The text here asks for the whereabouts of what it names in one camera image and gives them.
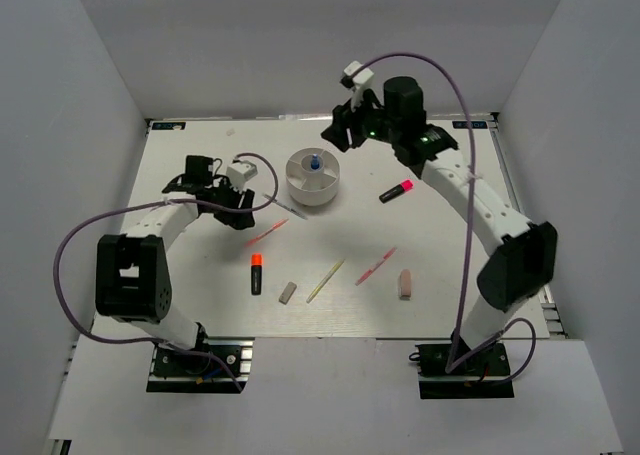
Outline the clear grey pen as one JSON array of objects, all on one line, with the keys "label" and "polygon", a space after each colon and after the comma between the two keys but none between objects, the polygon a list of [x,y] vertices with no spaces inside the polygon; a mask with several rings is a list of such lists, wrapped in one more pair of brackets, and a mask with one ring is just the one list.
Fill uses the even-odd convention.
[{"label": "clear grey pen", "polygon": [[282,208],[283,210],[286,210],[286,211],[287,211],[287,212],[289,212],[290,214],[293,214],[293,215],[297,216],[297,217],[298,217],[298,218],[300,218],[300,219],[308,220],[307,215],[305,215],[305,214],[304,214],[304,213],[302,213],[301,211],[299,211],[299,210],[297,210],[297,209],[293,208],[292,206],[289,206],[289,205],[287,205],[287,204],[285,204],[285,203],[283,203],[283,202],[279,201],[277,198],[272,197],[270,194],[263,193],[262,195],[263,195],[263,197],[264,197],[266,200],[268,200],[268,201],[270,201],[272,204],[274,204],[274,205],[276,205],[276,206],[278,206],[278,207]]}]

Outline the slim orange-red highlighter pen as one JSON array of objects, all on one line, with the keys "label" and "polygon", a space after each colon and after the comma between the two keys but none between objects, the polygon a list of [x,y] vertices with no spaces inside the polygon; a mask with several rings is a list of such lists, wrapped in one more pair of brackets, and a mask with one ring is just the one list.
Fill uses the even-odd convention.
[{"label": "slim orange-red highlighter pen", "polygon": [[280,227],[282,227],[283,225],[285,225],[287,222],[289,221],[288,218],[284,218],[282,220],[279,220],[278,222],[276,222],[274,225],[272,225],[269,229],[267,229],[266,231],[260,233],[259,235],[251,238],[250,240],[248,240],[245,243],[246,247],[255,245],[256,243],[258,243],[259,241],[263,240],[264,238],[266,238],[267,236],[269,236],[271,233],[273,233],[274,231],[276,231],[277,229],[279,229]]}]

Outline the small blue-capped clear bottle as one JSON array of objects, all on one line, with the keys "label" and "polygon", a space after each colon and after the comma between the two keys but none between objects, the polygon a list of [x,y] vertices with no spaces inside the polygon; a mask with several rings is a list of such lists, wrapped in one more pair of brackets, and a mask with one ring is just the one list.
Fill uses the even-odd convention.
[{"label": "small blue-capped clear bottle", "polygon": [[321,166],[320,163],[320,157],[318,154],[313,154],[311,156],[311,161],[310,161],[310,169],[315,171],[315,170],[319,170]]}]

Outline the black highlighter orange cap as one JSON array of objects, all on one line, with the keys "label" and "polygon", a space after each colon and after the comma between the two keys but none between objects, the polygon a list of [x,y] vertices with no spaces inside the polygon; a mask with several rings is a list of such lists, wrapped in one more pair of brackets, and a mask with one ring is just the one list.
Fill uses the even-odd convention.
[{"label": "black highlighter orange cap", "polygon": [[263,257],[260,253],[251,255],[251,294],[260,295],[262,293],[263,279]]}]

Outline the black highlighter pink cap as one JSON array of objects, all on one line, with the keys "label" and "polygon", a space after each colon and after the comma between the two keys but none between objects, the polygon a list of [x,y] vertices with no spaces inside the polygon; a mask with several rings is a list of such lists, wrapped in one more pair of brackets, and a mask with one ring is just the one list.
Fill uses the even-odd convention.
[{"label": "black highlighter pink cap", "polygon": [[404,180],[403,182],[395,185],[394,187],[382,193],[379,196],[379,201],[383,204],[386,204],[412,189],[413,189],[413,182],[409,179]]}]

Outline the slim yellow highlighter pen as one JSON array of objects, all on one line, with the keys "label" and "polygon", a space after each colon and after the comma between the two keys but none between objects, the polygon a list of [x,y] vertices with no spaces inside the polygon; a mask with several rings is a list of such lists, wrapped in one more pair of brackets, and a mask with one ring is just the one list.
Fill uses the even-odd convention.
[{"label": "slim yellow highlighter pen", "polygon": [[325,287],[325,285],[331,280],[331,278],[336,274],[336,272],[342,267],[346,259],[341,259],[337,261],[332,268],[327,272],[327,274],[321,279],[321,281],[314,287],[314,289],[310,292],[306,299],[306,303],[310,304],[319,292]]}]

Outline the slim pink highlighter pen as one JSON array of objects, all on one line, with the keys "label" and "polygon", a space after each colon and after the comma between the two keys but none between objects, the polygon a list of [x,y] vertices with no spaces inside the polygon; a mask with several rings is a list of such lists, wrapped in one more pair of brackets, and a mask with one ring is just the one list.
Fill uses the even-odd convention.
[{"label": "slim pink highlighter pen", "polygon": [[394,246],[389,249],[380,260],[374,263],[366,272],[364,272],[355,282],[355,286],[359,286],[364,283],[371,275],[373,275],[390,257],[394,255],[397,247]]}]

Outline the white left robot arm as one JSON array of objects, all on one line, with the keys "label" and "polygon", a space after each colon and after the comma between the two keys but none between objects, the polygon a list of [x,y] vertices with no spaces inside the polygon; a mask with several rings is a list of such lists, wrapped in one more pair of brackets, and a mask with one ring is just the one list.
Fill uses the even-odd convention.
[{"label": "white left robot arm", "polygon": [[162,190],[163,204],[124,233],[101,237],[97,246],[97,312],[177,347],[177,362],[191,374],[209,367],[212,352],[200,342],[201,325],[172,305],[167,252],[202,214],[235,230],[255,225],[255,192],[245,187],[257,174],[255,164],[235,160],[223,175],[213,165],[210,157],[187,156],[184,172]]}]

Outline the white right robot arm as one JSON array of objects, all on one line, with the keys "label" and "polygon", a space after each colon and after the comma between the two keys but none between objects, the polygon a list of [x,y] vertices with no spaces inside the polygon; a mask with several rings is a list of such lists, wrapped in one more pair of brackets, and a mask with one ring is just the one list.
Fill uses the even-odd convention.
[{"label": "white right robot arm", "polygon": [[484,366],[507,322],[554,275],[558,234],[533,223],[477,178],[457,141],[426,119],[423,91],[411,77],[385,81],[383,96],[371,89],[371,74],[342,76],[349,101],[333,109],[321,136],[340,151],[366,140],[389,144],[396,159],[434,189],[463,218],[488,259],[476,277],[478,299],[461,309],[452,335],[451,359],[461,372]]}]

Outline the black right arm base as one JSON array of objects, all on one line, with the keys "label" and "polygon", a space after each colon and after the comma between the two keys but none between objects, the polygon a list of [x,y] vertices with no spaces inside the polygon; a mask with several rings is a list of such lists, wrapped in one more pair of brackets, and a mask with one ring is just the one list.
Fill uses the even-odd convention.
[{"label": "black right arm base", "polygon": [[451,374],[445,372],[449,344],[417,345],[409,355],[418,372],[422,400],[512,399],[511,375],[506,349],[494,345],[463,362]]}]

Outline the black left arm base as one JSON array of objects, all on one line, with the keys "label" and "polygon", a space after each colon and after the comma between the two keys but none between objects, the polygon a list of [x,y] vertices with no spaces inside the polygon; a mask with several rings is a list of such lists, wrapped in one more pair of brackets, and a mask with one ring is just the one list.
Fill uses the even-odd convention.
[{"label": "black left arm base", "polygon": [[[203,349],[220,358],[241,388],[251,370],[253,340],[206,339]],[[178,354],[156,348],[146,385],[147,393],[239,394],[233,380],[219,363],[211,359]]]}]

